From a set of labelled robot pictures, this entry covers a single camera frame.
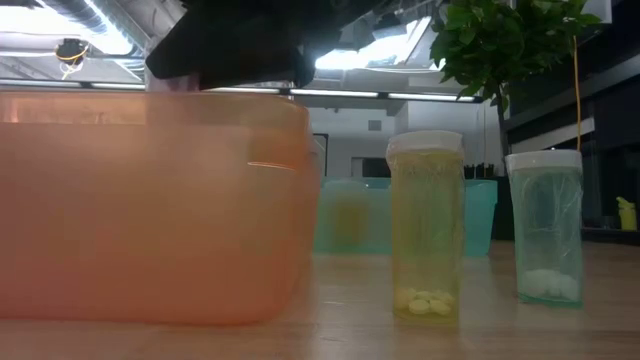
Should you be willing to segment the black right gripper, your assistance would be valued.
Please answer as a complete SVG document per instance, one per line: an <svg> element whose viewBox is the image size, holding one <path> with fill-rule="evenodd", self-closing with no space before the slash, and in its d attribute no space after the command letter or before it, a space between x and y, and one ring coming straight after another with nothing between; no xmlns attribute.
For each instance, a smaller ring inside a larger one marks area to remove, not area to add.
<svg viewBox="0 0 640 360"><path fill-rule="evenodd" d="M279 81L304 87L315 75L313 53L338 48L342 29L381 4L381 0L181 1L186 13L163 38L151 43L145 64L163 80L198 74L200 90ZM202 55L197 69L196 56Z"/></svg>

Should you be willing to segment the tall yellow medicine bottle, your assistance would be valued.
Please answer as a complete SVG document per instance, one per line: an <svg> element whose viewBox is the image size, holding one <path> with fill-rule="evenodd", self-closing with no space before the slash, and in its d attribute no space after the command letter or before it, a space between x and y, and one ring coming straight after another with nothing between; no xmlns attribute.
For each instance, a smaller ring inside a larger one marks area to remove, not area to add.
<svg viewBox="0 0 640 360"><path fill-rule="evenodd" d="M422 130L389 140L394 315L456 324L465 243L463 137Z"/></svg>

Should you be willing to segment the translucent orange plastic bin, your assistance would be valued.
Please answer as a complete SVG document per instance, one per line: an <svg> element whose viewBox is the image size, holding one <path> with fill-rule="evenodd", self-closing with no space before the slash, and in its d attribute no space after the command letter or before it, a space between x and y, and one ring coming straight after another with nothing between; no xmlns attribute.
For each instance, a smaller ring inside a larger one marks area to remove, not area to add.
<svg viewBox="0 0 640 360"><path fill-rule="evenodd" d="M0 318L273 317L311 260L312 152L279 96L0 93Z"/></svg>

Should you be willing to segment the translucent teal plastic bin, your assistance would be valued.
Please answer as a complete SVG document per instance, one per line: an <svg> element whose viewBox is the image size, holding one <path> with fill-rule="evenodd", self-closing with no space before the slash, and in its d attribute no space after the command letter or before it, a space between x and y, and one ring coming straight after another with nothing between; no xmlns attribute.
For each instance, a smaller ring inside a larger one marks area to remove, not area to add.
<svg viewBox="0 0 640 360"><path fill-rule="evenodd" d="M332 245L326 184L341 179L325 178L318 203L313 251L325 254L391 254L391 180L389 178L346 179L361 181L367 185L367 197L370 203L367 235L357 246L338 248ZM485 256L489 252L492 238L494 211L498 200L497 182L467 180L465 186L465 254Z"/></svg>

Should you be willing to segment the teal medicine bottle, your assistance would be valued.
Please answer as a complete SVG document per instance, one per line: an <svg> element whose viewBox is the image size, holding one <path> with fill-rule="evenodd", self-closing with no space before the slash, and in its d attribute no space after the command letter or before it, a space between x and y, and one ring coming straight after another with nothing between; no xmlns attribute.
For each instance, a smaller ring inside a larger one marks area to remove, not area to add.
<svg viewBox="0 0 640 360"><path fill-rule="evenodd" d="M517 292L524 303L583 304L582 155L541 150L505 158L514 219Z"/></svg>

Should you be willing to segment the long LED light strip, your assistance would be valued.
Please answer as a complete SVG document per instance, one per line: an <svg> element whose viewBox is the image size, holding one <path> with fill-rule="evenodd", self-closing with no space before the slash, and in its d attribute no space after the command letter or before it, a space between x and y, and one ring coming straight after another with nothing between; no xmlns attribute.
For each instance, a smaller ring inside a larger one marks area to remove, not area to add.
<svg viewBox="0 0 640 360"><path fill-rule="evenodd" d="M37 79L14 79L0 78L0 86L12 87L44 87L44 88L73 88L92 90L122 90L122 91L144 91L146 86L137 83L113 83L113 82L87 82L87 81L63 81L63 80L37 80ZM397 92L372 92L372 91L351 91L351 90L321 90L321 89L298 89L298 88L267 88L267 87L221 87L209 89L209 92L218 93L251 93L269 94L281 96L319 96L319 97L339 97L358 98L376 100L402 100L402 101L425 101L425 102L454 102L454 103L480 103L479 96L460 96L439 93L397 93Z"/></svg>

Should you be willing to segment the round black ceiling device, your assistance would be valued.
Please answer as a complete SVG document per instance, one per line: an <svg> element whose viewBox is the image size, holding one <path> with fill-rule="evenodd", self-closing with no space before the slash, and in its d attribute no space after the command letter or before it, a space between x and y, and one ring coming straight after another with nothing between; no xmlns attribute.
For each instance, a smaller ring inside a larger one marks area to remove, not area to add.
<svg viewBox="0 0 640 360"><path fill-rule="evenodd" d="M60 62L62 80L80 71L91 45L81 39L65 38L56 46L54 56Z"/></svg>

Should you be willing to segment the bright ceiling light panel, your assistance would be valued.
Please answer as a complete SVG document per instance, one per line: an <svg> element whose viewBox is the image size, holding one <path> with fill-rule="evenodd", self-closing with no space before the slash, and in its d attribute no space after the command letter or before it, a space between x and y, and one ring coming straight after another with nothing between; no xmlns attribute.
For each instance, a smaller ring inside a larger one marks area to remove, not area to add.
<svg viewBox="0 0 640 360"><path fill-rule="evenodd" d="M397 26L403 33L375 35L375 40L359 50L335 49L319 57L315 67L319 70L351 70L378 66L405 64L418 48L418 44L431 25L430 16Z"/></svg>

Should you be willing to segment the green leafy plant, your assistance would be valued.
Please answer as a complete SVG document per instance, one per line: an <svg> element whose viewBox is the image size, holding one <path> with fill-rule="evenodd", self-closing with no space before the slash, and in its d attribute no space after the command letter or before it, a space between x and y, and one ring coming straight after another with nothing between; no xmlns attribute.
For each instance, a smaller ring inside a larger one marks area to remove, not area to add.
<svg viewBox="0 0 640 360"><path fill-rule="evenodd" d="M509 84L542 74L577 51L577 38L602 22L584 11L587 0L450 0L436 19L430 59L444 82L463 86L461 97L479 94L496 108L500 146L509 154L505 112Z"/></svg>

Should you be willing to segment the thin yellow pole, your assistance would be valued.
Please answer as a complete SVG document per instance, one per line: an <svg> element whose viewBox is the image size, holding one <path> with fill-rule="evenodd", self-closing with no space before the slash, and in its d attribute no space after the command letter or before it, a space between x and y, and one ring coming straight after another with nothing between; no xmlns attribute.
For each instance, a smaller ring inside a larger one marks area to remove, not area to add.
<svg viewBox="0 0 640 360"><path fill-rule="evenodd" d="M578 44L577 37L573 36L573 74L574 74L574 92L576 98L576 151L581 151L582 146L582 109L581 109L581 94L580 94L580 82L579 82L579 58L578 58Z"/></svg>

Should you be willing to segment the dark shelving unit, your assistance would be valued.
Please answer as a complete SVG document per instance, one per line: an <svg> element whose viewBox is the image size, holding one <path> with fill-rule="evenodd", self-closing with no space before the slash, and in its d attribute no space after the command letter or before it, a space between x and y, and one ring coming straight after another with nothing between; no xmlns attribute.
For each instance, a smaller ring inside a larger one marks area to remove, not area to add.
<svg viewBox="0 0 640 360"><path fill-rule="evenodd" d="M583 237L640 246L640 0L612 0L609 22L579 41L584 171ZM573 64L511 85L512 152L576 149ZM635 204L620 227L617 197Z"/></svg>

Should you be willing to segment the small yellow bottle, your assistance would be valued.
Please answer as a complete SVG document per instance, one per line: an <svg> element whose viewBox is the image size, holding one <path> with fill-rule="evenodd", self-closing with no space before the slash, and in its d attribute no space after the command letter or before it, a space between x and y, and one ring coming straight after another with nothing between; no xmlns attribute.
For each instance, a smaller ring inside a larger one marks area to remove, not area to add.
<svg viewBox="0 0 640 360"><path fill-rule="evenodd" d="M627 201L623 197L617 197L618 214L620 218L620 227L624 231L637 231L636 207L632 202Z"/></svg>

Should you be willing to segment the silver ceiling duct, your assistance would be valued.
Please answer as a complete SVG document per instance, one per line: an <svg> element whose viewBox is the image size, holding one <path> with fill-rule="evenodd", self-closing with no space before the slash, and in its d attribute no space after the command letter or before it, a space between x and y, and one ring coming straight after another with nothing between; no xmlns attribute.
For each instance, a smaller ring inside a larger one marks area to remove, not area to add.
<svg viewBox="0 0 640 360"><path fill-rule="evenodd" d="M149 36L116 0L37 0L79 26L102 53L137 57Z"/></svg>

